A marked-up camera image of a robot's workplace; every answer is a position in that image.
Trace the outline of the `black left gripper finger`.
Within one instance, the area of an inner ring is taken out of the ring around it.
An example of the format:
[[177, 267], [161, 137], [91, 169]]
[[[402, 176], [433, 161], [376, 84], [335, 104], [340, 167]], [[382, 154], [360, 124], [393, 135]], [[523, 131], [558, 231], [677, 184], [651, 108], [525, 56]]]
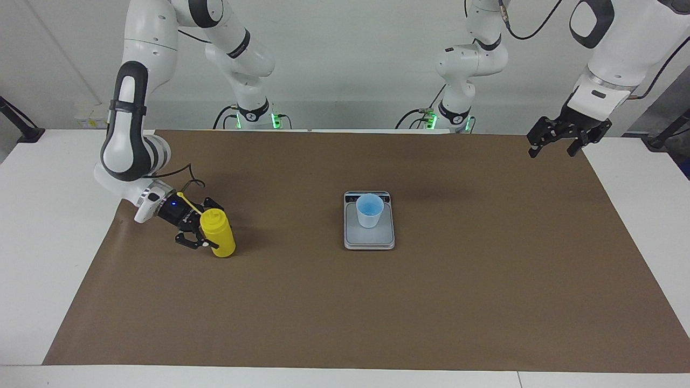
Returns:
[[603, 123], [594, 126], [593, 128], [580, 128], [573, 126], [570, 133], [574, 137], [571, 145], [567, 148], [567, 153], [570, 157], [574, 157], [582, 148], [590, 143], [598, 143], [604, 135], [609, 131], [613, 123], [611, 121], [604, 121]]
[[539, 118], [527, 134], [527, 140], [530, 143], [528, 150], [530, 157], [536, 158], [543, 147], [560, 140], [564, 130], [565, 122], [562, 120], [550, 120], [547, 117]]

